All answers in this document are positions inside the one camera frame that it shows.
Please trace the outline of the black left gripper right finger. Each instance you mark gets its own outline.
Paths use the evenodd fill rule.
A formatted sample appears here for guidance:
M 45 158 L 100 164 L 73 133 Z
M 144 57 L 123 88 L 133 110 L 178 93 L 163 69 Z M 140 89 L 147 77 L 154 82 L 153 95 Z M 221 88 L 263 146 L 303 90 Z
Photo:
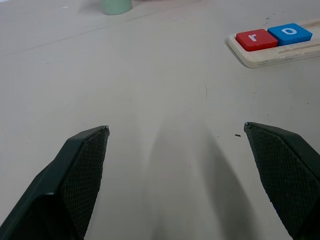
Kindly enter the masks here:
M 320 155 L 300 135 L 246 122 L 262 186 L 294 240 L 320 238 Z

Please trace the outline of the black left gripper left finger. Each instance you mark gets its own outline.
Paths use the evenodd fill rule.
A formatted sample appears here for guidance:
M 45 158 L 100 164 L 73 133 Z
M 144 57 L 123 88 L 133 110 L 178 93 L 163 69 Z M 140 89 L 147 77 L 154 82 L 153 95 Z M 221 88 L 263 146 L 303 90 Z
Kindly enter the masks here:
M 103 176 L 106 125 L 66 140 L 30 183 L 0 227 L 2 240 L 82 240 Z

